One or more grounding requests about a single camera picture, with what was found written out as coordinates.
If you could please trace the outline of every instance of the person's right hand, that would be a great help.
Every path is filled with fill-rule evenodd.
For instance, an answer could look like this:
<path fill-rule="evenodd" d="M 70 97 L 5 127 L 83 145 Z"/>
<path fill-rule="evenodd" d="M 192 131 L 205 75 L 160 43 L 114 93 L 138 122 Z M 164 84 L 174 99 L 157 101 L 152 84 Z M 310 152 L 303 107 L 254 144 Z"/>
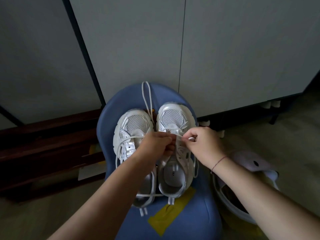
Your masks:
<path fill-rule="evenodd" d="M 195 141 L 188 140 L 190 137 L 194 137 Z M 212 169 L 222 157 L 226 156 L 217 133 L 208 127 L 191 128 L 183 135 L 181 140 L 197 159 L 209 169 Z"/>

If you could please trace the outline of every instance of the blue stool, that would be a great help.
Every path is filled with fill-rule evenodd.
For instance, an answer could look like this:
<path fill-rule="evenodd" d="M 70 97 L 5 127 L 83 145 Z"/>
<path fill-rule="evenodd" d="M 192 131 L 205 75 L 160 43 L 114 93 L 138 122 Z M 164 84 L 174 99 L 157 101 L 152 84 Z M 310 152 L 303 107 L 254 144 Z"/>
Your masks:
<path fill-rule="evenodd" d="M 144 84 L 148 105 L 148 87 Z M 197 117 L 190 104 L 176 91 L 161 84 L 150 83 L 152 105 L 157 113 L 166 102 L 176 102 L 187 106 L 195 121 Z M 113 151 L 114 129 L 119 118 L 130 109 L 146 109 L 142 98 L 141 84 L 134 84 L 117 92 L 106 104 L 99 117 L 97 137 L 106 158 L 106 179 L 116 169 Z M 191 184 L 196 191 L 182 212 L 168 226 L 162 236 L 148 223 L 168 203 L 167 197 L 156 197 L 147 207 L 148 215 L 141 217 L 139 209 L 132 207 L 118 232 L 117 239 L 220 239 L 221 218 L 209 187 L 208 179 L 199 170 L 199 175 Z"/>

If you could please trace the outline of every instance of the bracelet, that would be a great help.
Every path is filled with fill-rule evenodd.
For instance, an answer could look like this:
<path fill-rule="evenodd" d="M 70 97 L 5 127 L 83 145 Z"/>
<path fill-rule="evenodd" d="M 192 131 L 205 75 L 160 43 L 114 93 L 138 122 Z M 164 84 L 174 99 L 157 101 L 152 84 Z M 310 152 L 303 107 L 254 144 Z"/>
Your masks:
<path fill-rule="evenodd" d="M 213 166 L 213 168 L 212 168 L 211 171 L 210 171 L 211 174 L 214 174 L 214 167 L 217 166 L 218 163 L 220 163 L 220 162 L 221 162 L 223 159 L 225 159 L 226 157 L 228 157 L 228 156 L 222 157 L 222 158 Z"/>

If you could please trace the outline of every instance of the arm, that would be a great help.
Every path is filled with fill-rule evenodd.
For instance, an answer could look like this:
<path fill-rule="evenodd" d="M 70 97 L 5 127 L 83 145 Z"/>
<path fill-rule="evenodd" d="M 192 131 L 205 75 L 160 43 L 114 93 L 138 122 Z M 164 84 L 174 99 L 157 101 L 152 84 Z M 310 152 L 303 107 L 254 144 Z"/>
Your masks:
<path fill-rule="evenodd" d="M 195 142 L 187 140 L 191 136 L 196 136 Z M 218 136 L 209 128 L 192 128 L 183 136 L 183 141 L 209 169 L 225 156 Z M 232 189 L 268 238 L 320 238 L 318 217 L 266 185 L 231 159 L 220 161 L 214 168 L 214 173 Z"/>
<path fill-rule="evenodd" d="M 148 133 L 130 158 L 49 240 L 114 239 L 143 179 L 162 155 L 172 154 L 174 145 L 175 135 Z"/>

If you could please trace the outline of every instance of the person's left hand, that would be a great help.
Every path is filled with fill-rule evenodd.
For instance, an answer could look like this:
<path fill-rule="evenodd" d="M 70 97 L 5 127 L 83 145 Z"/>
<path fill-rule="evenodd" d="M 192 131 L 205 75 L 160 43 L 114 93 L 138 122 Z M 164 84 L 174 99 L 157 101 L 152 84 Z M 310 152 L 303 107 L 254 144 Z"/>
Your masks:
<path fill-rule="evenodd" d="M 155 164 L 163 156 L 172 155 L 176 144 L 176 135 L 167 132 L 149 132 L 133 155 Z"/>

